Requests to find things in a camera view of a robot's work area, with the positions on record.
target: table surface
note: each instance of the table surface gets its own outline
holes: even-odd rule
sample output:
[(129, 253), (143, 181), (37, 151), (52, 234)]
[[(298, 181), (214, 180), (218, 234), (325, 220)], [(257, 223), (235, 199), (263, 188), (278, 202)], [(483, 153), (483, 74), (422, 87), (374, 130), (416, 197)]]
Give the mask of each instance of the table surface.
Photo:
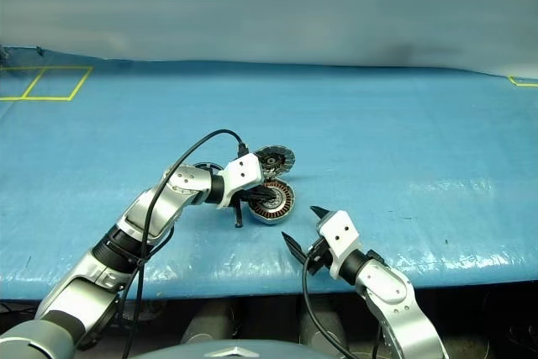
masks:
[[(11, 50), (0, 71), (0, 297), (43, 298), (208, 132), (286, 145), (297, 195), (275, 226), (189, 207), (147, 298), (297, 293), (281, 231), (347, 210), (416, 287), (538, 278), (538, 85), (439, 69), (103, 61)], [(40, 66), (53, 66), (41, 69)], [(225, 136), (189, 160), (222, 165)], [(314, 292), (348, 290), (322, 271)]]

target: black cable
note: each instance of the black cable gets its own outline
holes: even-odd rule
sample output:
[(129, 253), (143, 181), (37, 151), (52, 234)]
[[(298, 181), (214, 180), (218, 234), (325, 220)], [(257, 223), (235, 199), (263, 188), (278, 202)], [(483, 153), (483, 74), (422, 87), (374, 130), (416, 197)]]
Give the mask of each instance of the black cable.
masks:
[(153, 257), (157, 252), (159, 252), (162, 249), (162, 247), (164, 247), (168, 243), (168, 241), (171, 240), (172, 236), (174, 236), (174, 226), (170, 228), (170, 231), (168, 232), (168, 236), (157, 247), (151, 250), (151, 253), (148, 255), (148, 260), (150, 260), (151, 257)]
[(243, 143), (243, 140), (233, 131), (229, 129), (218, 129), (214, 132), (211, 132), (208, 135), (205, 135), (201, 140), (196, 142), (194, 145), (192, 145), (183, 155), (177, 159), (177, 161), (173, 164), (173, 166), (170, 168), (169, 172), (164, 176), (164, 178), (159, 183), (159, 186), (156, 189), (155, 194), (153, 195), (153, 198), (151, 199), (151, 202), (148, 206), (147, 213), (145, 215), (145, 221), (144, 221), (144, 231), (142, 233), (142, 245), (140, 247), (140, 264), (138, 265), (138, 287), (136, 290), (136, 300), (134, 302), (134, 313), (133, 313), (133, 328), (131, 329), (129, 333), (129, 339), (127, 340), (124, 348), (124, 354), (122, 356), (123, 359), (126, 359), (127, 356), (129, 356), (129, 351), (131, 349), (131, 346), (133, 345), (133, 340), (136, 333), (136, 325), (138, 322), (138, 318), (140, 315), (140, 305), (142, 301), (142, 292), (144, 290), (144, 264), (145, 259), (148, 257), (147, 255), (147, 241), (148, 236), (150, 233), (150, 222), (151, 222), (151, 215), (153, 214), (153, 208), (155, 207), (157, 203), (157, 199), (161, 196), (162, 191), (164, 190), (166, 184), (170, 180), (171, 176), (176, 172), (177, 168), (189, 157), (198, 147), (203, 145), (205, 142), (210, 140), (216, 135), (220, 134), (228, 134), (235, 137), (237, 142), (239, 143), (239, 147), (246, 148), (245, 143)]
[[(159, 252), (162, 249), (162, 247), (164, 247), (168, 243), (168, 241), (171, 240), (173, 235), (174, 235), (174, 226), (170, 228), (170, 231), (168, 232), (168, 236), (155, 249), (151, 250), (151, 253), (148, 255), (148, 260), (151, 259), (151, 257), (153, 257), (157, 252)], [(125, 285), (124, 291), (119, 300), (118, 314), (119, 314), (120, 320), (122, 320), (124, 317), (125, 301), (127, 300), (127, 294), (137, 274), (138, 274), (138, 268), (131, 274), (131, 277), (129, 278), (127, 284)]]
[(377, 359), (377, 350), (379, 349), (379, 342), (381, 341), (381, 324), (377, 324), (376, 343), (372, 349), (372, 359)]
[(329, 331), (325, 329), (325, 327), (319, 322), (318, 317), (316, 317), (316, 314), (312, 310), (312, 304), (310, 303), (310, 297), (309, 297), (309, 291), (307, 286), (307, 274), (309, 273), (309, 263), (310, 263), (310, 257), (307, 256), (306, 260), (303, 264), (303, 297), (304, 297), (304, 303), (306, 305), (306, 309), (309, 312), (310, 318), (314, 322), (314, 325), (318, 327), (319, 332), (325, 337), (325, 339), (330, 342), (332, 346), (334, 346), (342, 355), (347, 357), (348, 359), (358, 359), (355, 355), (353, 355), (351, 352), (349, 352), (339, 341), (334, 338), (331, 334), (329, 334)]

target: metal part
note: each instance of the metal part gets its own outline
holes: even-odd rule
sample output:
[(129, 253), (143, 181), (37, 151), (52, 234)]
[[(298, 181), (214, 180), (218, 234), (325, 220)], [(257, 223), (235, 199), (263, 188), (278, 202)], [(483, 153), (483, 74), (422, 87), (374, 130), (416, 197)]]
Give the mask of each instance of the metal part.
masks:
[(329, 272), (334, 279), (338, 279), (344, 260), (359, 248), (359, 233), (344, 210), (326, 214), (318, 223), (318, 233), (329, 243), (333, 256)]
[(249, 210), (255, 219), (265, 224), (280, 223), (292, 212), (295, 193), (289, 184), (277, 178), (263, 185), (275, 193), (275, 198), (264, 202), (250, 201)]
[(448, 359), (445, 347), (400, 271), (370, 260), (359, 271), (356, 290), (382, 326), (385, 344), (398, 359)]
[(103, 288), (104, 292), (108, 290), (108, 294), (114, 296), (115, 293), (121, 290), (121, 288), (128, 282), (130, 273), (117, 272), (112, 268), (106, 267), (93, 256), (91, 251), (87, 251), (79, 262), (41, 301), (35, 317), (43, 317), (46, 312), (49, 311), (50, 304), (59, 297), (60, 293), (62, 293), (67, 286), (71, 285), (78, 278), (83, 278), (91, 283), (95, 283), (100, 288)]
[(224, 179), (224, 195), (217, 209), (229, 206), (232, 197), (239, 190), (260, 185), (264, 180), (260, 161), (254, 153), (231, 161), (217, 174)]
[[(347, 348), (347, 342), (344, 327), (338, 314), (332, 309), (327, 298), (323, 296), (313, 296), (311, 299), (312, 309), (316, 317), (334, 338)], [(323, 352), (326, 355), (340, 357), (341, 354), (336, 350), (321, 334), (318, 327), (310, 318), (309, 312), (304, 304), (299, 311), (299, 343), (309, 346), (316, 351)]]
[(307, 346), (282, 341), (231, 340), (172, 346), (137, 356), (138, 359), (200, 359), (203, 357), (261, 357), (265, 359), (334, 359)]
[(333, 256), (329, 251), (329, 244), (327, 240), (323, 237), (319, 237), (308, 250), (308, 255), (303, 252), (303, 249), (299, 243), (293, 239), (291, 235), (287, 235), (282, 232), (282, 237), (286, 242), (287, 248), (292, 253), (292, 255), (299, 261), (301, 264), (304, 264), (307, 256), (310, 257), (309, 261), (309, 272), (310, 275), (315, 275), (319, 269), (323, 266), (330, 267), (330, 264), (333, 261)]
[(81, 321), (85, 331), (89, 332), (95, 325), (103, 324), (103, 316), (109, 314), (116, 300), (116, 293), (78, 278), (69, 283), (46, 308), (41, 307), (42, 303), (36, 318), (42, 318), (52, 310), (61, 311)]
[(237, 332), (234, 311), (232, 300), (209, 300), (191, 320), (181, 343), (231, 339)]
[(49, 321), (26, 321), (0, 335), (1, 358), (67, 359), (74, 355), (69, 332)]
[[(158, 185), (155, 185), (142, 193), (116, 222), (122, 231), (135, 240), (142, 241), (145, 215), (157, 188)], [(153, 209), (148, 244), (158, 244), (179, 218), (183, 208), (203, 202), (210, 189), (211, 173), (193, 166), (179, 166)]]
[(260, 357), (260, 354), (249, 351), (248, 349), (240, 346), (231, 346), (230, 348), (220, 349), (216, 352), (210, 352), (203, 355), (203, 357)]
[(95, 346), (101, 339), (102, 333), (108, 324), (117, 313), (118, 300), (115, 299), (106, 310), (103, 312), (101, 318), (95, 323), (95, 325), (81, 338), (77, 344), (77, 348), (80, 350), (86, 350)]
[(280, 145), (262, 147), (254, 152), (260, 159), (265, 178), (274, 178), (289, 172), (295, 163), (295, 155), (291, 149)]

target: yellow tape line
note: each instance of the yellow tape line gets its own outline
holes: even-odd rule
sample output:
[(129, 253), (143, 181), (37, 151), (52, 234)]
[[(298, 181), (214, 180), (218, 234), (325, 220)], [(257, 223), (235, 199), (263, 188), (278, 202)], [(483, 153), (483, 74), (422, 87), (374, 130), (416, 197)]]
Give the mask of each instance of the yellow tape line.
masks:
[(87, 72), (86, 74), (82, 77), (82, 79), (79, 81), (79, 83), (76, 85), (75, 87), (75, 90), (72, 91), (71, 95), (69, 96), (69, 101), (71, 101), (73, 99), (73, 97), (76, 96), (76, 94), (78, 93), (78, 91), (81, 89), (82, 85), (84, 84), (84, 82), (86, 81), (86, 79), (88, 79), (88, 77), (90, 76), (90, 74), (92, 74), (92, 71), (93, 71), (93, 67), (89, 66), (87, 68)]
[[(69, 96), (54, 97), (54, 96), (30, 96), (30, 92), (34, 89), (37, 82), (43, 77), (43, 75), (50, 69), (69, 69), (69, 70), (84, 70), (86, 73), (82, 79), (76, 84), (75, 88)], [(36, 71), (40, 72), (32, 80), (32, 82), (26, 87), (24, 93), (20, 97), (0, 97), (0, 101), (71, 101), (78, 91), (81, 89), (84, 82), (92, 74), (93, 66), (14, 66), (14, 67), (0, 67), (0, 71)]]
[(512, 76), (508, 76), (508, 80), (510, 80), (510, 82), (513, 85), (519, 86), (519, 87), (538, 87), (538, 83), (525, 83), (525, 82), (522, 83), (522, 82), (518, 82)]
[(29, 84), (28, 87), (26, 87), (26, 90), (24, 90), (23, 95), (20, 96), (21, 99), (24, 99), (26, 96), (28, 96), (28, 93), (32, 91), (32, 89), (35, 87), (40, 78), (43, 77), (46, 71), (46, 67), (41, 68), (40, 73), (38, 73), (38, 75), (34, 77), (34, 80)]

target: white wall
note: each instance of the white wall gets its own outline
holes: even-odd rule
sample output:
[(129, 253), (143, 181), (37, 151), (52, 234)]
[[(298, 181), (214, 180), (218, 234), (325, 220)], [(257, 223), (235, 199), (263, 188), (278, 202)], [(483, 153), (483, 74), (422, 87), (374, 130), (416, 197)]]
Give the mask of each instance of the white wall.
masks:
[(0, 0), (0, 43), (538, 77), (538, 0)]

